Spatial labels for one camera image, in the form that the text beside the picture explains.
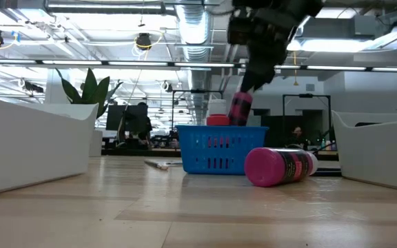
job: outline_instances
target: computer monitor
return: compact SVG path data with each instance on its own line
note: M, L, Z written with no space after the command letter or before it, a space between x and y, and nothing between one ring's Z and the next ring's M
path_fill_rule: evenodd
M124 131L144 132L147 124L148 106L130 105L128 109L126 107L126 105L108 106L106 130L117 131L119 129L119 124L126 109Z

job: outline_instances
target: desk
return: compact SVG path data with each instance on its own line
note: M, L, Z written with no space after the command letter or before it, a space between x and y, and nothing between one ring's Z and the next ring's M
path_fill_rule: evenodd
M140 157L0 194L0 247L397 247L397 190L344 178L263 189Z
M149 156L149 157L172 157L180 158L180 150L175 151L174 149L152 149L152 150L141 150L141 149L103 149L102 155L108 156Z
M153 151L161 151L161 152L179 152L180 148L153 148Z
M319 155L327 155L327 156L337 156L338 151L319 151Z

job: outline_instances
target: white bin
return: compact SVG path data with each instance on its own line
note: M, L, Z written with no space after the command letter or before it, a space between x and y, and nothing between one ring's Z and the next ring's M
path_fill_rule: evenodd
M397 114L333 112L333 117L343 176L397 188Z

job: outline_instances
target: blue plastic basket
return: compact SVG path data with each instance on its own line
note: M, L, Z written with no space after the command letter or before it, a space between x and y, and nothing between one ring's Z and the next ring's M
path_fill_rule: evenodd
M244 175L247 154L263 146L268 128L180 125L177 129L185 172Z

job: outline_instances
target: person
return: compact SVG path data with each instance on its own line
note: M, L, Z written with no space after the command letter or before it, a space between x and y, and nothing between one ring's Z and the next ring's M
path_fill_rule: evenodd
M146 103L144 102L140 102L139 104L137 104L138 106L148 106ZM145 124L145 130L140 132L137 136L139 137L139 139L143 142L145 142L146 144L150 144L150 132L152 131L152 126L151 126L151 119L150 117L146 116L146 124Z
M301 127L296 126L292 132L292 137L287 142L289 148L307 149L309 142L303 136Z

